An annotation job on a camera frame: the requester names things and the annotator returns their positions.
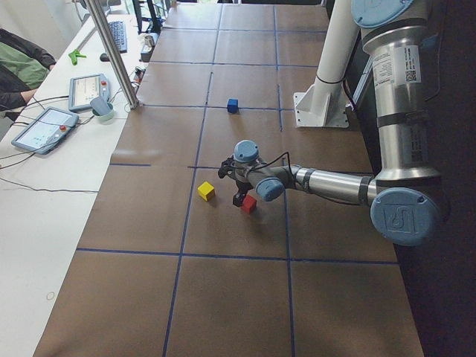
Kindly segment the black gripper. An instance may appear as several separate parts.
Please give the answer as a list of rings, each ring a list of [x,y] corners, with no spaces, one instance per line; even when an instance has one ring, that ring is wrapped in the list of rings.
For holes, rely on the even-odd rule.
[[[236,180],[237,193],[233,197],[233,205],[236,207],[242,207],[246,194],[251,190],[251,184],[249,182],[243,182]]]

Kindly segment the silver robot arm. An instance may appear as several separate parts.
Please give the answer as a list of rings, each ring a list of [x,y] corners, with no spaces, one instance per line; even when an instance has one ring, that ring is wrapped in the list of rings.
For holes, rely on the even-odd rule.
[[[294,95],[300,127],[343,127],[344,81],[357,42],[370,57],[382,168],[375,177],[287,164],[273,167],[250,140],[237,143],[220,177],[233,179],[241,206],[249,190],[264,201],[295,189],[346,205],[366,205],[375,229],[397,245],[431,238],[448,216],[440,173],[428,163],[428,112],[419,49],[429,1],[337,1],[314,83]]]

